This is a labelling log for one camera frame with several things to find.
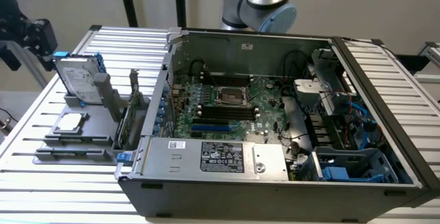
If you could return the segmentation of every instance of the circuit board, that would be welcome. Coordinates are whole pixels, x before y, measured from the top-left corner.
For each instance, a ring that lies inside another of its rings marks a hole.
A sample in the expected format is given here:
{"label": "circuit board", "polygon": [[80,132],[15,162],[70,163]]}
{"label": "circuit board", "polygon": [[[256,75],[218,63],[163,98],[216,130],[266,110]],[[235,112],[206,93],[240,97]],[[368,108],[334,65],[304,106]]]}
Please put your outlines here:
{"label": "circuit board", "polygon": [[[280,144],[279,134],[274,127],[282,128],[287,123],[284,108],[280,106],[280,90],[274,87],[274,79],[258,77],[246,87],[204,85],[188,75],[175,76],[174,104],[176,108],[176,126],[174,137],[212,140],[234,140]],[[222,101],[222,92],[243,91],[243,101]],[[255,107],[259,112],[256,120],[228,120],[232,127],[228,132],[204,131],[200,137],[192,136],[194,119],[199,118],[198,108],[207,107]]]}

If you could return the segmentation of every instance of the white wall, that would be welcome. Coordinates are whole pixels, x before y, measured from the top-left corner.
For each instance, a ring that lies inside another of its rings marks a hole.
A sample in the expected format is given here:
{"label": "white wall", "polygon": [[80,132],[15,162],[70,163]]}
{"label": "white wall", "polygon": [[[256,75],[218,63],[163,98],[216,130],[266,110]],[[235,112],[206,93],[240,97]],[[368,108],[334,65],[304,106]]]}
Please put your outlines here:
{"label": "white wall", "polygon": [[[122,0],[18,1],[28,17],[51,20],[63,50],[74,49],[90,25],[127,26]],[[415,53],[423,42],[440,41],[439,0],[291,1],[299,10],[291,33],[379,38],[398,53]],[[175,0],[135,0],[135,6],[142,26],[176,26]],[[188,26],[219,28],[222,10],[223,0],[187,0]],[[6,77],[16,82],[24,74]]]}

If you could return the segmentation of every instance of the robotic arm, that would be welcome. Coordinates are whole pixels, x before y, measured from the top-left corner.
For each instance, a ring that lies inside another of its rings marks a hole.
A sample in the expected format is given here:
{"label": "robotic arm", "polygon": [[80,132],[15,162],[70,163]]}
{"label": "robotic arm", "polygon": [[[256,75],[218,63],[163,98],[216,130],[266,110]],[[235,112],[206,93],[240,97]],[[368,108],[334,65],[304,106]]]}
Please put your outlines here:
{"label": "robotic arm", "polygon": [[224,0],[222,29],[287,32],[296,19],[290,0]]}
{"label": "robotic arm", "polygon": [[2,41],[16,42],[32,52],[47,71],[54,69],[52,61],[43,58],[58,47],[51,22],[47,19],[28,19],[16,0],[0,0],[0,58],[10,69],[16,71],[22,63]]}

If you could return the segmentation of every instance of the metal table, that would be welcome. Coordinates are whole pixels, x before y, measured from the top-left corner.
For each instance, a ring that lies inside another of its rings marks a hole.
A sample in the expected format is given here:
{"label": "metal table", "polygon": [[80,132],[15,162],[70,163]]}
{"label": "metal table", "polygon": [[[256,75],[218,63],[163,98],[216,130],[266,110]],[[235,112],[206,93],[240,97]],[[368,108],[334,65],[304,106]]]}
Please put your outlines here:
{"label": "metal table", "polygon": [[[87,33],[74,53],[94,54],[99,51],[103,54],[112,85],[122,94],[131,92],[130,69],[139,68],[140,90],[151,96],[167,53],[167,33],[167,30],[160,29],[103,27]],[[0,145],[0,222],[232,223],[216,220],[146,220],[136,214],[116,183],[114,166],[32,164],[34,151],[42,146],[42,138],[50,132],[66,105],[64,94],[66,88],[55,76]],[[440,177],[440,166],[431,168]],[[123,171],[130,171],[130,167],[123,168]],[[416,209],[398,208],[371,223],[438,224],[440,199]]]}

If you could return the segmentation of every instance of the power supply label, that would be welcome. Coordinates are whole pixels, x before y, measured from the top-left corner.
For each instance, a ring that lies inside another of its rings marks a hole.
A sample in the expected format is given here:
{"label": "power supply label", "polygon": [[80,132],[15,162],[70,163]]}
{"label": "power supply label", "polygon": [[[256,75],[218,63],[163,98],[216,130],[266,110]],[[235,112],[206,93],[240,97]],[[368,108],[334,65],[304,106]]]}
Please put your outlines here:
{"label": "power supply label", "polygon": [[202,142],[202,171],[244,173],[243,144]]}

